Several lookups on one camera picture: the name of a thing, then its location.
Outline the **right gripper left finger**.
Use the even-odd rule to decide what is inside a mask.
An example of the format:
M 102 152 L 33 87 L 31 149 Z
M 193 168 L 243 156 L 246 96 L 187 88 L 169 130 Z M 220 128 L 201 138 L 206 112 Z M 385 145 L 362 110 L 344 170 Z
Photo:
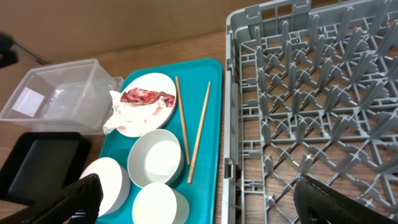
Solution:
M 90 174 L 68 185 L 57 195 L 3 218 L 1 223 L 95 223 L 102 199 L 100 178 L 97 174 Z

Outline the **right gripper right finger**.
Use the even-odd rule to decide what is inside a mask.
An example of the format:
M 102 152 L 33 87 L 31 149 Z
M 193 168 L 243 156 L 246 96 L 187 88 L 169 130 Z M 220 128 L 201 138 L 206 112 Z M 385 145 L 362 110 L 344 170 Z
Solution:
M 301 224 L 397 224 L 307 175 L 297 179 L 294 204 Z

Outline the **pink bowl with rice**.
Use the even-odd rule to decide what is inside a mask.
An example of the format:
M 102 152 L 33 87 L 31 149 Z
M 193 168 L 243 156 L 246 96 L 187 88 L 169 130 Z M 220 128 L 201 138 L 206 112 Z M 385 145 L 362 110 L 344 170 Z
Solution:
M 93 161 L 81 174 L 80 179 L 97 174 L 103 190 L 103 199 L 99 206 L 99 217 L 118 210 L 126 201 L 131 181 L 126 169 L 111 157 L 102 157 Z

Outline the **white napkin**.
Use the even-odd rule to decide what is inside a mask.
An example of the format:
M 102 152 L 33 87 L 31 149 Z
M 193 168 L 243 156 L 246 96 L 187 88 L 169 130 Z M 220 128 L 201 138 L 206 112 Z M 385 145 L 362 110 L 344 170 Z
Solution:
M 163 98 L 153 104 L 137 105 L 120 102 L 122 97 L 120 92 L 110 91 L 109 93 L 113 104 L 113 114 L 103 125 L 105 134 L 110 134 L 117 129 L 130 137 L 142 136 L 156 129 L 162 123 L 164 113 L 169 111 Z

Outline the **red snack wrapper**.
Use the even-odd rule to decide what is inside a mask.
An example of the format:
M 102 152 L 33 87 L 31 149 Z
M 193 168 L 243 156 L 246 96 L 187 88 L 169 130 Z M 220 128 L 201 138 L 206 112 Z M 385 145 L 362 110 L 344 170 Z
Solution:
M 170 95 L 163 91 L 149 91 L 142 88 L 133 88 L 127 92 L 123 92 L 120 102 L 134 103 L 137 105 L 149 105 L 155 103 L 160 98 L 163 98 L 166 107 L 171 107 L 174 105 L 174 95 Z

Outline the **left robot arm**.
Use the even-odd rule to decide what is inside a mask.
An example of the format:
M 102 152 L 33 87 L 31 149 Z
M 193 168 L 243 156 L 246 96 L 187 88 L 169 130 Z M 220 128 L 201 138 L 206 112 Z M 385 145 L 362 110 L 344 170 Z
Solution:
M 1 45 L 0 45 L 0 68 L 14 65 L 19 61 L 17 53 L 12 50 L 14 45 L 14 39 L 5 33 L 1 33 Z

